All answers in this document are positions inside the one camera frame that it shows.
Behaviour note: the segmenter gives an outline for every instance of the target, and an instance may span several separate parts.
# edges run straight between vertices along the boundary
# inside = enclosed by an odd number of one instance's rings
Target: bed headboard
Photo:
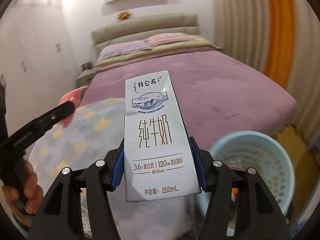
[[[97,55],[110,44],[142,40],[160,33],[198,35],[196,14],[164,13],[136,17],[100,27],[91,32]]]

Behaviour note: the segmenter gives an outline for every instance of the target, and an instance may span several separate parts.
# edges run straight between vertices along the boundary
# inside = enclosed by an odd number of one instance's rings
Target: nightstand
[[[96,71],[94,69],[87,69],[83,71],[76,80],[77,88],[90,85],[95,74]]]

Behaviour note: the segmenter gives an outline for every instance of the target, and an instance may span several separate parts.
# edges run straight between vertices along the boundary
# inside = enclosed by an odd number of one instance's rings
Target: pink bedsheet
[[[81,105],[124,97],[125,80],[168,70],[189,136],[207,150],[239,130],[274,135],[292,121],[297,103],[253,68],[218,51],[147,59],[98,73]]]

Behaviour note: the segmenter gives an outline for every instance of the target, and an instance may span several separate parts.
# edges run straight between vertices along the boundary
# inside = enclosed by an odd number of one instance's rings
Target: blue gripper pad
[[[198,154],[198,151],[196,150],[195,145],[192,143],[192,141],[190,139],[189,139],[189,144],[191,147],[193,161],[195,163],[199,186],[202,188],[203,191],[205,191],[208,187],[206,170],[202,164],[201,158]]]
[[[124,173],[124,148],[122,147],[118,158],[115,162],[115,165],[112,169],[112,180],[110,183],[110,186],[113,190],[116,190],[116,188],[120,185],[121,179]]]

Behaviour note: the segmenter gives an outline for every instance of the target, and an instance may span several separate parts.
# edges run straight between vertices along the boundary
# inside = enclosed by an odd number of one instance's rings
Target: plastic laundry basket
[[[226,135],[210,149],[214,160],[220,160],[228,167],[245,171],[255,168],[273,196],[281,211],[286,215],[291,203],[295,175],[291,160],[282,146],[271,137],[254,131],[240,131]],[[205,216],[210,194],[197,195],[200,210]],[[228,225],[227,236],[234,234],[235,223]]]

